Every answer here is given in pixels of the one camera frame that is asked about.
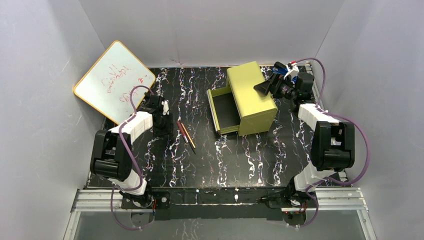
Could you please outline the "red and black makeup pen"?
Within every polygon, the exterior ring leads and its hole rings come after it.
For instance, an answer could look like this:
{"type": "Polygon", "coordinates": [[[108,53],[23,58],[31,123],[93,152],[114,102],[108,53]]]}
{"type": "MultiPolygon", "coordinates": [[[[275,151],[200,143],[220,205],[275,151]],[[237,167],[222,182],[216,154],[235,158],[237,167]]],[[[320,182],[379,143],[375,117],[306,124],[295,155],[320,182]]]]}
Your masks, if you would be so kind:
{"type": "Polygon", "coordinates": [[[177,126],[178,126],[178,129],[179,129],[179,131],[180,131],[180,133],[181,133],[181,135],[182,135],[182,137],[183,137],[183,139],[184,139],[185,143],[186,143],[186,144],[188,144],[188,143],[189,143],[189,140],[188,140],[187,134],[186,134],[186,132],[184,131],[183,126],[181,125],[180,121],[179,121],[179,120],[177,120],[177,121],[176,121],[176,124],[177,124],[177,126]]]}

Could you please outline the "gold makeup pencil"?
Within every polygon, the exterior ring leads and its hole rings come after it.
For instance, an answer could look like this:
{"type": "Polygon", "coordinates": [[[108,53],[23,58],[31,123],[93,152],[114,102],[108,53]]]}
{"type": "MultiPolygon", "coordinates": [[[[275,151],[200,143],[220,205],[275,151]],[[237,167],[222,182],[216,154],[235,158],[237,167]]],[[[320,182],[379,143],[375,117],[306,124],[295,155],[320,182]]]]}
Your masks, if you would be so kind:
{"type": "Polygon", "coordinates": [[[190,145],[193,147],[193,149],[195,149],[196,146],[195,146],[195,144],[194,144],[191,136],[189,135],[189,132],[187,131],[187,128],[185,127],[185,125],[182,122],[180,124],[181,124],[181,126],[182,126],[182,128],[183,128],[183,130],[184,130],[184,132],[185,132],[185,134],[187,136],[187,138],[188,138],[188,141],[189,141],[190,145]]]}

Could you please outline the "green drawer cabinet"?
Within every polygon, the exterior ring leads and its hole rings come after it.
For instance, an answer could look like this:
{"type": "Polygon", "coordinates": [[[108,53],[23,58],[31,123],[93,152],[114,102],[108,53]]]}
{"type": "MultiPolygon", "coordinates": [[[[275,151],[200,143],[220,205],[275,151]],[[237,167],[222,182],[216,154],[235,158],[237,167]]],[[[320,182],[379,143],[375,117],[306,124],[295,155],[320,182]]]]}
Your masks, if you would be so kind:
{"type": "Polygon", "coordinates": [[[225,87],[207,90],[216,133],[246,136],[271,129],[278,108],[269,93],[254,88],[264,82],[259,64],[252,61],[228,68],[225,87]]]}

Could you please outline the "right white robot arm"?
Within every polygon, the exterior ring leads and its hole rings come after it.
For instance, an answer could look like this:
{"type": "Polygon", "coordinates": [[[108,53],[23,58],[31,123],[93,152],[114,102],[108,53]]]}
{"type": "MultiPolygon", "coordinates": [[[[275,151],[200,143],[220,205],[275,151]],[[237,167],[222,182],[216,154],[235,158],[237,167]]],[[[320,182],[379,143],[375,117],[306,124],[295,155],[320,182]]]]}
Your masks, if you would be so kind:
{"type": "Polygon", "coordinates": [[[313,130],[310,160],[294,176],[284,190],[261,197],[264,201],[285,201],[299,205],[311,199],[316,186],[332,175],[351,168],[355,162],[355,127],[328,115],[313,101],[314,76],[307,72],[297,74],[292,82],[290,75],[273,73],[269,79],[254,86],[262,95],[290,100],[297,117],[313,130]]]}

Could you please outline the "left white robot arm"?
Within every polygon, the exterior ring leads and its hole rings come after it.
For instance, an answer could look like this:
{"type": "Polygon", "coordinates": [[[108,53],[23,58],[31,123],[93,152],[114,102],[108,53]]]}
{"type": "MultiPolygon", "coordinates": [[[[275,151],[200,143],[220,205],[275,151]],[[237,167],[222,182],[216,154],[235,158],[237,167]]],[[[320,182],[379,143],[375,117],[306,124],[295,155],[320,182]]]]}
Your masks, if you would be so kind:
{"type": "Polygon", "coordinates": [[[148,182],[142,176],[132,152],[133,143],[146,131],[154,137],[173,134],[173,115],[169,101],[151,95],[145,105],[127,120],[109,130],[98,130],[94,136],[90,172],[106,178],[127,194],[142,196],[148,182]]]}

